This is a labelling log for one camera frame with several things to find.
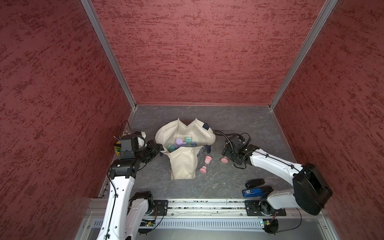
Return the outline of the pink hourglass pile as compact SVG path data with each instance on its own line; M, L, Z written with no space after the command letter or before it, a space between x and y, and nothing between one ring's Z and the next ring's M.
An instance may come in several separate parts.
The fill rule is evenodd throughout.
M210 156L206 156L205 157L205 160L204 160L204 165L199 169L199 171L203 174L206 174L207 173L207 166L210 164L210 162L212 161L212 157Z

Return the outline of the purple hourglass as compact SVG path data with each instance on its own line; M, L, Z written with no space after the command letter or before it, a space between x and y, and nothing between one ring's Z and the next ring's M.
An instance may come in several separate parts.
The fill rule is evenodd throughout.
M177 144L178 146L182 146L182 145L184 144L183 139L181 139L181 138L176 139L176 144Z

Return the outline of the teal hourglass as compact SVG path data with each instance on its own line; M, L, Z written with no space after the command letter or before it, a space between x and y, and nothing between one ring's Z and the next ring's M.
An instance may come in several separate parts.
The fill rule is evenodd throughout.
M185 141L186 141L186 143L191 143L192 142L192 138L191 137L186 137L186 139L185 139Z
M174 152L175 150L177 150L178 147L179 147L179 146L176 145L176 144L170 144L170 145L168 145L167 149L168 149L169 153L172 153L172 152Z

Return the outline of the cream canvas bag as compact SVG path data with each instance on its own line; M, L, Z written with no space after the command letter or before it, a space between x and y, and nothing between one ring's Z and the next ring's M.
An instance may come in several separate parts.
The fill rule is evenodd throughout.
M191 147L186 143L186 137L191 137L192 142L198 144L197 147ZM176 139L181 138L184 141L177 150L169 153L167 147L170 144L176 144ZM213 130L207 123L198 119L190 124L184 124L180 119L169 122L162 126L155 135L157 144L163 145L161 153L168 156L171 164L172 180L188 180L196 177L198 162L206 147L210 147L216 141Z

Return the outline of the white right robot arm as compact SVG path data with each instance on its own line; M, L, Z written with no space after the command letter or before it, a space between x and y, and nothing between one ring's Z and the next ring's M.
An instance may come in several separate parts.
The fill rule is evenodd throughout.
M333 195L331 187L315 165L292 163L271 155L255 145L245 143L244 137L238 134L225 138L223 157L231 160L236 167L250 165L261 168L291 185L286 190L266 191L259 201L259 211L264 216L271 216L285 208L302 209L316 216Z

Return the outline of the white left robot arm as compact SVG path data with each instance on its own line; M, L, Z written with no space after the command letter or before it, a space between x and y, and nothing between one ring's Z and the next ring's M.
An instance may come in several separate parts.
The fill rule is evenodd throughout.
M134 240L145 214L156 208L150 191L131 197L140 163L149 163L163 149L154 141L140 146L139 139L145 140L128 135L115 144L119 155L107 173L111 189L98 240Z

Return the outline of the yellow pen holder cup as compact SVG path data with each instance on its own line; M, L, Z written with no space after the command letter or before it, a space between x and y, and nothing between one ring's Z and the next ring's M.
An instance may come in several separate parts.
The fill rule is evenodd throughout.
M121 142L120 142L120 139L118 139L117 137L114 136L114 138L117 140L116 143L114 143L114 149L115 149L115 153L117 156L120 155L120 152L122 150L122 145L121 145Z

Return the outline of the black stapler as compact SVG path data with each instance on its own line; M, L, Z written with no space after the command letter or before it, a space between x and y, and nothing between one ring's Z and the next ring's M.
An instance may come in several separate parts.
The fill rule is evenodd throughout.
M261 187L265 184L264 179L253 179L249 180L245 183L245 186L247 189L253 189L253 188L258 188Z

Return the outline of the blue stapler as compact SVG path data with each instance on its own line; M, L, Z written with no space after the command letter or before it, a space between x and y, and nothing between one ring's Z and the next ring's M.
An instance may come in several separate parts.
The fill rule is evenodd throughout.
M264 186L260 188L242 190L242 194L244 198L263 197L272 192L273 190L274 189L270 186Z

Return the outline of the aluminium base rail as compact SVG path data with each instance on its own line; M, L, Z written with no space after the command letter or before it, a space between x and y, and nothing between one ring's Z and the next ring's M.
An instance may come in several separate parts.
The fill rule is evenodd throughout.
M322 210L317 216L310 215L301 209L285 209L270 216L263 215L257 206L250 207L244 199L169 199L165 207L158 207L160 212L166 211L167 218L272 218L279 219L328 219L330 216Z

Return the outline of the aluminium corner post right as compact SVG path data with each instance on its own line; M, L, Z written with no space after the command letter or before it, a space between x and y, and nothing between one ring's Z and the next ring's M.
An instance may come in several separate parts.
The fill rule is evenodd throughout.
M279 102L280 98L282 97L284 91L286 90L286 88L288 87L292 78L294 77L296 71L299 69L302 61L304 60L304 58L306 57L311 46L315 42L317 36L319 35L320 31L322 30L327 19L331 15L337 2L338 2L338 0L326 0L325 1L325 3L323 5L323 7L321 8L316 20L314 21L314 24L311 27L306 39L304 40L300 50L298 51L298 54L296 55L291 67L289 68L282 84L280 85L278 91L276 92L271 103L269 104L269 109L271 112L274 111L274 108L276 107L276 105Z

